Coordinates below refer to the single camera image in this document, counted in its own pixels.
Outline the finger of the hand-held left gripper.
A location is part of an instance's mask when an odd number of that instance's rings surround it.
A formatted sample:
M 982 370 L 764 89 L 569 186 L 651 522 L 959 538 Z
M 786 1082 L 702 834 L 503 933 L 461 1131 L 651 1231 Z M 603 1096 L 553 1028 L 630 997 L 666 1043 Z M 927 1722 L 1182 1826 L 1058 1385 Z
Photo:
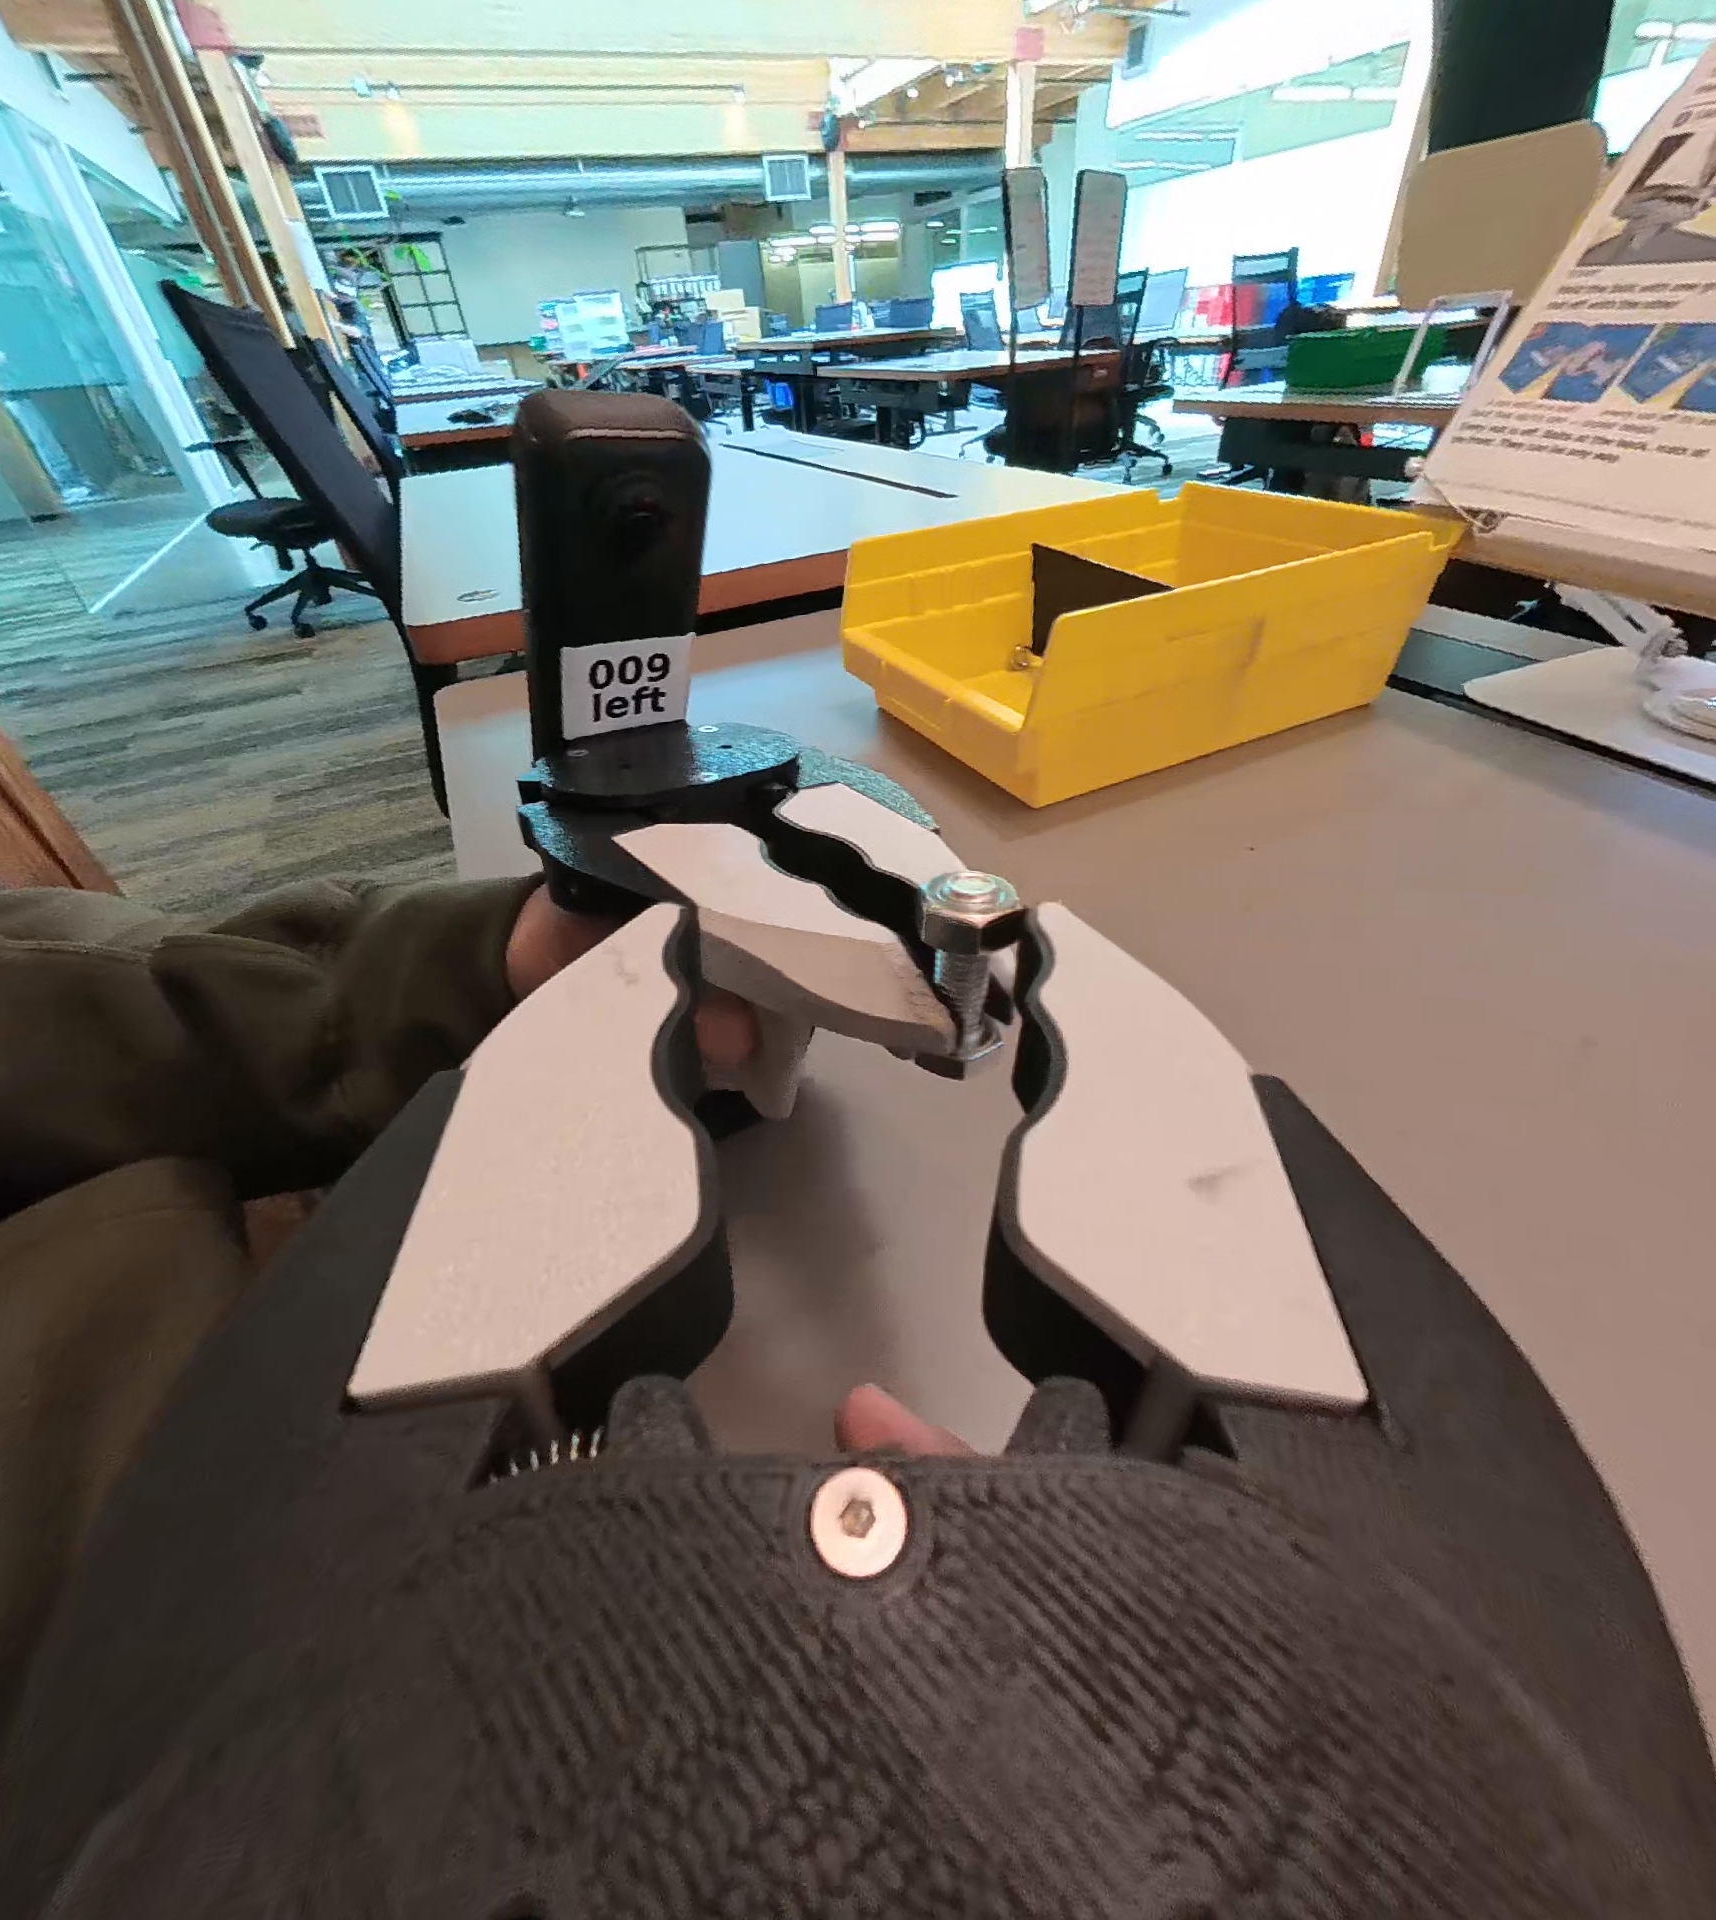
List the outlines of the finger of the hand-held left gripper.
M 654 823 L 622 831 L 613 847 L 697 915 L 702 972 L 715 986 L 899 1060 L 950 1050 L 953 1017 L 915 921 L 861 921 L 786 879 L 748 825 Z
M 946 876 L 946 840 L 858 787 L 759 784 L 759 847 L 786 879 L 861 921 L 920 921 L 921 887 Z

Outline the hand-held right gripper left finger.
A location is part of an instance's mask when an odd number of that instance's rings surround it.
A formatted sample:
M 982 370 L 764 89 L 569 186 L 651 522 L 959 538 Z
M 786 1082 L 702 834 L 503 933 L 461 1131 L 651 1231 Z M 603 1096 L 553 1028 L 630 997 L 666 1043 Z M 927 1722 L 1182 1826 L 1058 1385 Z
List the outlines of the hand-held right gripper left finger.
M 356 1411 L 531 1399 L 712 1248 L 697 997 L 694 912 L 654 903 L 475 1047 L 344 1382 Z

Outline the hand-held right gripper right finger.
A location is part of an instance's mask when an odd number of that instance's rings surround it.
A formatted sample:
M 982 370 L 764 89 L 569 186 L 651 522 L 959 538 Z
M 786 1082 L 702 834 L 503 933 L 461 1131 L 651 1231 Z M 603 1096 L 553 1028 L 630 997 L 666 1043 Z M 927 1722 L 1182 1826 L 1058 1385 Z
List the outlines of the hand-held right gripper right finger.
M 1062 903 L 1016 943 L 1016 1123 L 985 1240 L 989 1341 L 1097 1387 L 1116 1440 L 1202 1408 L 1358 1415 L 1368 1374 L 1241 1053 Z

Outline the steel bolt with nut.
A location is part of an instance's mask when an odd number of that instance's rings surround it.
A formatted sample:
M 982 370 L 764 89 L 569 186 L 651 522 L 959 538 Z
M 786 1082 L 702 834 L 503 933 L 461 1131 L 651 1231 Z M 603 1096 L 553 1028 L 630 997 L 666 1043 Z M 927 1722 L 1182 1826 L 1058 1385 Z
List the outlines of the steel bolt with nut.
M 920 1064 L 953 1082 L 967 1080 L 1002 1046 L 989 1013 L 995 957 L 1023 933 L 1023 897 L 999 876 L 956 871 L 920 890 L 920 946 L 932 958 L 931 981 L 953 1017 L 956 1039 Z

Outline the yellow plastic bin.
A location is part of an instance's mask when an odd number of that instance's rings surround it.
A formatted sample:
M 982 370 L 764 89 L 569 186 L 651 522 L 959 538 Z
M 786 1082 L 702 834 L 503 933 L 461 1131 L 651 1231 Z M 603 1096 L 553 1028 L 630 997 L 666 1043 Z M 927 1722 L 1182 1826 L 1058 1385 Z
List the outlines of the yellow plastic bin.
M 843 667 L 876 709 L 1042 808 L 1368 709 L 1461 526 L 1314 497 L 1183 485 L 858 540 Z M 1058 622 L 1037 674 L 1030 547 L 1169 592 Z

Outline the person's left forearm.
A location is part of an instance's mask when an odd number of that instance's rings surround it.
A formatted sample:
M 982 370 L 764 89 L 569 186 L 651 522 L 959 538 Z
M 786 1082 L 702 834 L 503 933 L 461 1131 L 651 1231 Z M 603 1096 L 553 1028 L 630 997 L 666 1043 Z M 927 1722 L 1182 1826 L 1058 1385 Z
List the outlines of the person's left forearm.
M 343 1176 L 510 1014 L 534 897 L 326 879 L 200 921 L 0 880 L 0 1222 L 155 1160 L 239 1199 Z

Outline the grey desk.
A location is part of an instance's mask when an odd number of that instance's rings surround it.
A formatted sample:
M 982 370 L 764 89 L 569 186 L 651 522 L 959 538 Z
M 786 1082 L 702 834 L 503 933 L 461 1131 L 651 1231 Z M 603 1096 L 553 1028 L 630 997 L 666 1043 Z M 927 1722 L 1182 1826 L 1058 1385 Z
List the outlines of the grey desk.
M 1716 1747 L 1716 797 L 1386 691 L 1030 812 L 883 721 L 835 638 L 702 635 L 694 716 L 888 773 L 1322 1117 L 1578 1433 Z

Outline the person's left hand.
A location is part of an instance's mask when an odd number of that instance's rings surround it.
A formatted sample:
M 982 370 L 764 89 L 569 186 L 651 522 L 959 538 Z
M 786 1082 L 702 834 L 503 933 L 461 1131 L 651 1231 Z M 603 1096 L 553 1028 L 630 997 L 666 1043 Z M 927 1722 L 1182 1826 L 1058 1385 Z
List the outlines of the person's left hand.
M 510 997 L 524 1004 L 623 926 L 623 921 L 559 907 L 551 890 L 538 883 L 517 908 L 503 947 Z M 759 1050 L 755 1008 L 715 986 L 704 986 L 698 995 L 694 1036 L 715 1086 L 755 1061 Z

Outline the person's right hand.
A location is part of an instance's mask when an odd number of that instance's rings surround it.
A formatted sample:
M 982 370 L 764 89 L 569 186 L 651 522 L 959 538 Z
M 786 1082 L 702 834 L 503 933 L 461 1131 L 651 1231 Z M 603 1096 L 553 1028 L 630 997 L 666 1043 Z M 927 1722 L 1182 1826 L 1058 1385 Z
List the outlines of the person's right hand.
M 840 1452 L 895 1457 L 968 1457 L 971 1446 L 950 1428 L 931 1425 L 879 1385 L 854 1385 L 833 1415 L 833 1440 Z

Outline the white table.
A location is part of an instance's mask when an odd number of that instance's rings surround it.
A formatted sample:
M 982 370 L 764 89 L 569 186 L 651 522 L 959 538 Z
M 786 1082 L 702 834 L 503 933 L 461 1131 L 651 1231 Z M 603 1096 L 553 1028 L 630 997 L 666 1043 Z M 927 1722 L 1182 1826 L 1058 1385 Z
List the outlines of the white table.
M 786 429 L 711 443 L 698 613 L 747 613 L 843 588 L 858 540 L 1116 493 L 1119 485 Z M 507 462 L 406 476 L 404 643 L 414 663 L 516 653 L 524 597 Z

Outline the black office chair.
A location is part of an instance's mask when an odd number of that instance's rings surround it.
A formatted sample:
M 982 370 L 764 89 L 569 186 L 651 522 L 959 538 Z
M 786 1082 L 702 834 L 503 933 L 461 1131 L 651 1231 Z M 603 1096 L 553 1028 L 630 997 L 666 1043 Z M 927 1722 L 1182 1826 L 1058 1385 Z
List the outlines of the black office chair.
M 404 457 L 396 432 L 381 420 L 375 404 L 365 395 L 363 383 L 332 355 L 318 337 L 303 337 L 297 356 L 305 370 L 318 374 L 318 394 L 350 420 L 365 441 L 372 468 L 383 476 L 389 492 L 404 476 Z
M 311 638 L 311 617 L 347 592 L 375 600 L 399 627 L 404 585 L 389 482 L 363 465 L 294 352 L 259 313 L 207 301 L 174 278 L 159 294 L 227 408 L 293 489 L 289 497 L 248 493 L 207 512 L 215 536 L 268 547 L 280 565 L 297 560 L 246 604 L 246 622 L 261 634 L 264 610 L 289 603 L 293 629 Z

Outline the black bin divider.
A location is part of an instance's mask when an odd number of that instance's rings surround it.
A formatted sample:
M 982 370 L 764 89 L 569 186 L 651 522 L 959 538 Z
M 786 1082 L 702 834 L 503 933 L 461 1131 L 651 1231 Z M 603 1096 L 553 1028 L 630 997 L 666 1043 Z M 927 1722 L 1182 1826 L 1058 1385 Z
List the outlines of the black bin divider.
M 1085 560 L 1058 547 L 1030 547 L 1030 629 L 1028 653 L 1044 657 L 1062 620 L 1122 603 L 1166 595 L 1154 578 Z

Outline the whiteboard on stand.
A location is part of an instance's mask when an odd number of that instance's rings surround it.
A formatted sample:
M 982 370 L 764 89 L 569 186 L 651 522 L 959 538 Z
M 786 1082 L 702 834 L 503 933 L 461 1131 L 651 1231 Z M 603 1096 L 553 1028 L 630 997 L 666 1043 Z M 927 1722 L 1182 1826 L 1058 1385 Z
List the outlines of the whiteboard on stand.
M 1127 214 L 1127 182 L 1119 172 L 1083 168 L 1076 179 L 1069 223 L 1067 308 L 1088 309 L 1116 298 L 1119 249 Z
M 1005 294 L 1014 323 L 1053 295 L 1053 250 L 1044 171 L 1009 168 L 999 179 Z

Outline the person's olive green jacket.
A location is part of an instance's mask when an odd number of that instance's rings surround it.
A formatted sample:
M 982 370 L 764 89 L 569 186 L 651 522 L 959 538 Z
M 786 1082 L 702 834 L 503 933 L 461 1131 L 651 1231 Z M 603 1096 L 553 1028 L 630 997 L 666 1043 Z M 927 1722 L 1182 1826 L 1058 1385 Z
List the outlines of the person's olive green jacket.
M 268 1269 L 151 1163 L 0 1222 L 0 1918 L 404 1918 L 350 1702 L 414 1446 L 344 1408 L 406 1195 Z

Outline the white document stand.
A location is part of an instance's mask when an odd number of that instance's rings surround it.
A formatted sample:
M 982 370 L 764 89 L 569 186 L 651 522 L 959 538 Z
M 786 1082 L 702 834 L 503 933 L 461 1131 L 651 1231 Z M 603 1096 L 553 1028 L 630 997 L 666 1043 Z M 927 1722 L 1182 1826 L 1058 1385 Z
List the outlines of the white document stand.
M 1611 643 L 1474 678 L 1464 701 L 1716 791 L 1716 660 L 1687 656 L 1676 622 L 1644 603 L 1592 588 L 1559 588 L 1559 600 Z

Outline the green plastic bin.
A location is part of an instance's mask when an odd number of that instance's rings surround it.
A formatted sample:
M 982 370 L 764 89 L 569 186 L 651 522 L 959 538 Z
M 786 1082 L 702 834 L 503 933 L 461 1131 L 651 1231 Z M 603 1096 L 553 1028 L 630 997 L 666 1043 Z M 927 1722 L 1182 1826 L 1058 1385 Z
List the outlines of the green plastic bin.
M 1292 394 L 1417 394 L 1453 352 L 1452 323 L 1314 330 L 1283 349 L 1283 386 Z

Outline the beige cardboard panel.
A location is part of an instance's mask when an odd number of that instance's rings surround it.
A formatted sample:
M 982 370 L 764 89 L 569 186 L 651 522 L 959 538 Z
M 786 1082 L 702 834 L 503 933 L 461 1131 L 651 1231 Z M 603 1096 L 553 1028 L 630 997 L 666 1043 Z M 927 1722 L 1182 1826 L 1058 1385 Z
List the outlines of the beige cardboard panel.
M 1606 138 L 1592 121 L 1424 157 L 1400 179 L 1375 294 L 1400 313 L 1456 295 L 1530 301 L 1604 177 Z

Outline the printed instruction sheet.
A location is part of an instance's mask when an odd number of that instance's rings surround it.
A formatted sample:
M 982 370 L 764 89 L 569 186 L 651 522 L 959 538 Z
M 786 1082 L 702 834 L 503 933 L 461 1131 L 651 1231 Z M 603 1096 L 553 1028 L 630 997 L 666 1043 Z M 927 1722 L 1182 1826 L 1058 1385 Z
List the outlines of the printed instruction sheet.
M 1716 41 L 1461 395 L 1420 489 L 1716 565 Z

